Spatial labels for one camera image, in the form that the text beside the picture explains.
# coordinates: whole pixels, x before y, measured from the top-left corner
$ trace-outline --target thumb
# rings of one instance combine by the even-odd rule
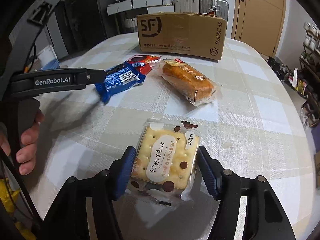
[[[0,132],[0,147],[2,148],[2,150],[7,156],[10,155],[10,152],[11,152],[10,145],[8,143],[6,136],[2,132]]]

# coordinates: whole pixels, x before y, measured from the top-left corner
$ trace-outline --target screw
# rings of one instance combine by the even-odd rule
[[[67,179],[67,182],[68,183],[73,183],[73,182],[75,182],[76,181],[76,177],[69,177],[68,179]]]
[[[225,169],[225,170],[223,170],[223,173],[224,173],[225,175],[227,175],[227,176],[230,176],[230,175],[232,174],[232,171],[229,170],[229,169]]]
[[[260,176],[258,176],[258,181],[265,182],[266,178],[260,175]]]
[[[102,170],[101,172],[100,172],[100,174],[102,175],[102,176],[108,176],[109,175],[109,170]]]

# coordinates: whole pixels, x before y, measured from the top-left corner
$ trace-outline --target wooden door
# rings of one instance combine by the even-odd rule
[[[234,38],[272,56],[282,32],[285,0],[238,0]]]

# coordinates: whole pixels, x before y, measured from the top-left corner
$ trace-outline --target snack wrapper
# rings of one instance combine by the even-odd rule
[[[131,64],[138,72],[143,75],[147,75],[152,68],[150,67],[149,63],[158,60],[159,57],[151,56],[151,55],[134,55],[133,57],[129,58],[127,62]]]
[[[218,85],[182,60],[160,60],[150,65],[194,106],[215,99]]]
[[[164,203],[190,200],[199,143],[196,128],[149,120],[137,146],[128,189]]]
[[[111,96],[144,82],[146,76],[136,71],[129,63],[124,62],[106,70],[103,83],[95,84],[103,103],[108,103]]]

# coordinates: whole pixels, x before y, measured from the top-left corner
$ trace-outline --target blue snack package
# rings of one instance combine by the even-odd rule
[[[106,78],[103,83],[94,84],[101,96],[103,103],[108,103],[111,96],[125,91],[135,85],[141,84],[146,78],[128,62],[124,62],[106,70]]]

